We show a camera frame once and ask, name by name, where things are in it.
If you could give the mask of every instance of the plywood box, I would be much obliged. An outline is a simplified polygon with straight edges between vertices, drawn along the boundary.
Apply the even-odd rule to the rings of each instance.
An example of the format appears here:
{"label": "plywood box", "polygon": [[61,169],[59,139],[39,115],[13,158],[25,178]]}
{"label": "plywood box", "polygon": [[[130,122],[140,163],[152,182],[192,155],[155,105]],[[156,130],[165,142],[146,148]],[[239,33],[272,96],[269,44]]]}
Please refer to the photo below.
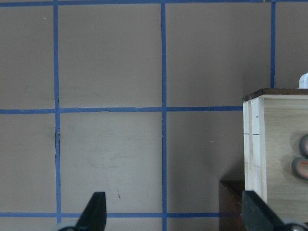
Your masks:
{"label": "plywood box", "polygon": [[291,162],[308,134],[308,90],[262,89],[243,99],[245,189],[281,218],[308,221],[308,180]]}

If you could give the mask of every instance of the blue tape grid line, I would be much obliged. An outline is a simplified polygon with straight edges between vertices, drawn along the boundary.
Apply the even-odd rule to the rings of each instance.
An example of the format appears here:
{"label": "blue tape grid line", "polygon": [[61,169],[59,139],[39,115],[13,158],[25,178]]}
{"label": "blue tape grid line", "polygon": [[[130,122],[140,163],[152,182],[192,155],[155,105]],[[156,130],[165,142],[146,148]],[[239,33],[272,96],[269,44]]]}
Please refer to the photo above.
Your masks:
{"label": "blue tape grid line", "polygon": [[58,43],[58,6],[53,6],[53,49],[54,49],[54,107],[55,107],[55,172],[56,172],[56,203],[57,223],[61,223],[61,173],[60,173],[60,94],[59,94],[59,43]]}
{"label": "blue tape grid line", "polygon": [[167,231],[167,45],[166,5],[160,6],[162,37],[162,231]]}
{"label": "blue tape grid line", "polygon": [[275,63],[276,63],[276,3],[271,4],[270,25],[270,87],[275,88]]}
{"label": "blue tape grid line", "polygon": [[[219,111],[242,111],[243,106],[211,106],[211,107],[77,107],[59,108],[59,113],[80,113],[80,112],[219,112]],[[0,109],[0,114],[54,114],[55,109]]]}
{"label": "blue tape grid line", "polygon": [[172,3],[220,3],[220,2],[306,2],[308,0],[72,0],[37,2],[2,2],[0,7],[53,6],[57,5],[111,5],[111,4],[172,4]]}
{"label": "blue tape grid line", "polygon": [[[79,218],[79,213],[0,213],[3,218]],[[108,218],[219,218],[220,213],[108,213]]]}

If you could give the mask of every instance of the wooden edge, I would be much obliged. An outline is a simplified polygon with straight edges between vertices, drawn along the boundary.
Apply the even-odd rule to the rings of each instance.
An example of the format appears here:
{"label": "wooden edge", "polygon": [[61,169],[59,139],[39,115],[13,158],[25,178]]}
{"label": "wooden edge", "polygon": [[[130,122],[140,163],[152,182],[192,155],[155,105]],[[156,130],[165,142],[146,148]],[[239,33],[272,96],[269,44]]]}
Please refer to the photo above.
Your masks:
{"label": "wooden edge", "polygon": [[308,89],[263,88],[243,97],[243,102],[252,100],[261,95],[308,95]]}

